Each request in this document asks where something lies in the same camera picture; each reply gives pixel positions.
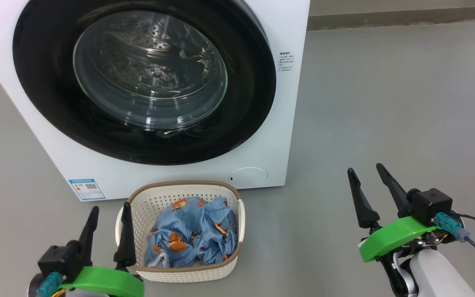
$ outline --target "blue connector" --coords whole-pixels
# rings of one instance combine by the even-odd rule
[[[38,297],[51,297],[60,289],[62,282],[62,276],[58,272],[51,272],[36,291],[36,295]]]
[[[434,224],[438,225],[441,229],[448,231],[450,234],[454,235],[459,242],[465,242],[465,237],[470,237],[470,232],[462,228],[462,225],[451,218],[448,214],[439,212],[435,215]]]

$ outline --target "gray floor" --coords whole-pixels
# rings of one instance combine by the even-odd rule
[[[391,297],[380,265],[357,253],[366,231],[348,167],[382,224],[396,209],[377,162],[404,188],[437,187],[475,215],[475,23],[310,32],[298,100],[286,186],[242,192],[247,233],[234,272],[209,283],[147,282],[148,297]],[[98,265],[113,266],[121,204],[97,203]],[[0,88],[0,296],[22,296],[38,258],[78,238],[91,207]],[[475,240],[475,223],[467,227]],[[441,251],[475,290],[475,250],[454,243]]]

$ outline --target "washing machine door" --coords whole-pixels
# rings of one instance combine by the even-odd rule
[[[225,154],[258,130],[275,95],[266,36],[236,0],[31,0],[13,54],[52,125],[137,163]]]

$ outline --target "brown basket rim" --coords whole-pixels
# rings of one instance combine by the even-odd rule
[[[238,200],[241,200],[241,196],[239,192],[236,190],[236,188],[234,188],[233,186],[225,182],[205,181],[205,180],[185,180],[185,181],[156,182],[154,184],[147,184],[145,186],[141,186],[128,198],[128,203],[131,204],[134,198],[138,196],[138,194],[148,189],[160,188],[162,186],[187,186],[187,185],[222,186],[224,188],[227,188],[228,190],[231,190],[232,193],[234,193],[234,195],[236,196],[236,198]],[[239,241],[237,243],[237,247],[234,253],[225,261],[222,261],[221,263],[217,263],[217,264],[202,265],[202,266],[197,266],[197,267],[180,267],[180,268],[156,268],[156,267],[144,267],[144,266],[133,265],[130,268],[136,271],[140,271],[140,272],[156,272],[156,273],[193,272],[193,271],[203,271],[203,270],[209,270],[209,269],[218,269],[234,261],[234,259],[237,258],[239,252],[241,251],[242,245],[243,245],[243,242]]]

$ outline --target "front-loading washing machine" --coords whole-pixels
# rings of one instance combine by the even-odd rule
[[[74,193],[285,184],[309,0],[0,0],[0,83]]]

